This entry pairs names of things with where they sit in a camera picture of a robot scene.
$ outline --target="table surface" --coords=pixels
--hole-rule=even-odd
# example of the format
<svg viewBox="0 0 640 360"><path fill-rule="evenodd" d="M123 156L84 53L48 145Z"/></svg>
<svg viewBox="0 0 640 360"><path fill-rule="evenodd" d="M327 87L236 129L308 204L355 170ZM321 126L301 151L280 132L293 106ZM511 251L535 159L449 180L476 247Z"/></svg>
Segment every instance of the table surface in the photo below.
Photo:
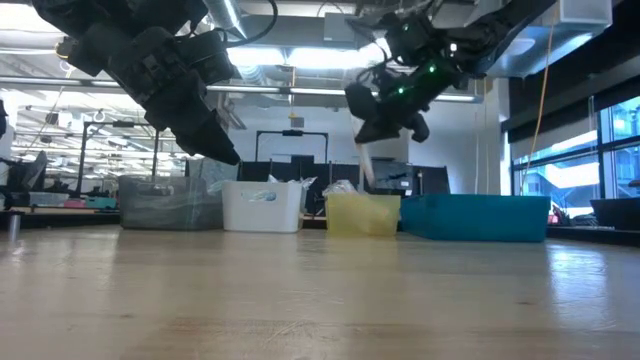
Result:
<svg viewBox="0 0 640 360"><path fill-rule="evenodd" d="M638 279L637 249L579 242L23 231L0 357L631 359Z"/></svg>

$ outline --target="white plastic bin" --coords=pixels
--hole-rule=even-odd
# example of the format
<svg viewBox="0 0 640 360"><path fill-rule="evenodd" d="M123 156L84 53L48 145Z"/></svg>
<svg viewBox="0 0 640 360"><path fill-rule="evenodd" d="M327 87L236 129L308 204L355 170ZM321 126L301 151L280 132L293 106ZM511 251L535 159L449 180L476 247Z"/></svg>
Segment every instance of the white plastic bin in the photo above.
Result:
<svg viewBox="0 0 640 360"><path fill-rule="evenodd" d="M225 182L222 185L227 231L295 233L302 228L302 184Z"/></svg>

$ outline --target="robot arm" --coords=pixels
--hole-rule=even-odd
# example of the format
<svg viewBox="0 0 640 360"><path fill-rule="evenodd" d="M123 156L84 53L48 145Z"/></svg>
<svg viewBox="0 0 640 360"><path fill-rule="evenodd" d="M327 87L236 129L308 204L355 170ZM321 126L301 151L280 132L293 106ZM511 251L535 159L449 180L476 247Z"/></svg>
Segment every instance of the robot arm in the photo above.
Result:
<svg viewBox="0 0 640 360"><path fill-rule="evenodd" d="M367 69L378 98L360 79L345 89L351 113L365 121L356 142L397 138L403 127L413 130L413 140L425 141L429 129L419 111L428 111L450 86L463 88L470 78L484 77L515 37L555 2L512 0L467 27L452 29L434 28L424 9L402 19L395 13L383 16L376 29L387 31L392 56ZM417 68L398 75L386 66L391 60Z"/></svg>
<svg viewBox="0 0 640 360"><path fill-rule="evenodd" d="M269 27L251 40L266 35ZM205 101L206 86L233 77L219 31L194 35L207 15L202 0L33 0L38 14L73 39L68 62L98 75L105 71L145 110L157 130L170 128L176 142L191 155L199 153L229 164L240 158ZM192 33L175 36L187 22Z"/></svg>

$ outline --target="storage bin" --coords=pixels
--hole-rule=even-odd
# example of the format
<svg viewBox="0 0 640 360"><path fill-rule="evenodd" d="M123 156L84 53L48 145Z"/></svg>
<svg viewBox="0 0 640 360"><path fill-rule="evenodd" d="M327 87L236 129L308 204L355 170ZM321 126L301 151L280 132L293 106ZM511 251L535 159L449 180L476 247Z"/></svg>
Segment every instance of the storage bin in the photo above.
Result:
<svg viewBox="0 0 640 360"><path fill-rule="evenodd" d="M64 202L64 207L72 209L84 209L86 205L82 199L69 199Z"/></svg>
<svg viewBox="0 0 640 360"><path fill-rule="evenodd" d="M222 197L209 194L203 179L118 178L120 224L126 229L205 230L222 228Z"/></svg>
<svg viewBox="0 0 640 360"><path fill-rule="evenodd" d="M327 229L333 236L394 236L400 196L329 194Z"/></svg>
<svg viewBox="0 0 640 360"><path fill-rule="evenodd" d="M402 230L432 240L541 242L551 199L425 195L402 200Z"/></svg>
<svg viewBox="0 0 640 360"><path fill-rule="evenodd" d="M69 194L54 194L45 192L30 192L29 206L62 207L69 198Z"/></svg>
<svg viewBox="0 0 640 360"><path fill-rule="evenodd" d="M90 197L87 198L86 207L91 209L115 209L116 199L103 198L103 197Z"/></svg>
<svg viewBox="0 0 640 360"><path fill-rule="evenodd" d="M301 196L302 184L225 182L224 229L295 233L302 228Z"/></svg>

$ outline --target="teal bin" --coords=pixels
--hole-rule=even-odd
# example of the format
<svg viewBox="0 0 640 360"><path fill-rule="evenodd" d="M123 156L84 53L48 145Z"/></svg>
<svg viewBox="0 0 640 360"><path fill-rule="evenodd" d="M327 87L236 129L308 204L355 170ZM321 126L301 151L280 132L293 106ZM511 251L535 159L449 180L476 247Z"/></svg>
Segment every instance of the teal bin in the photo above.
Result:
<svg viewBox="0 0 640 360"><path fill-rule="evenodd" d="M116 199L90 197L90 198L87 198L85 204L86 204L86 207L90 209L115 209Z"/></svg>
<svg viewBox="0 0 640 360"><path fill-rule="evenodd" d="M402 230L431 240L542 242L551 199L425 195L402 200Z"/></svg>

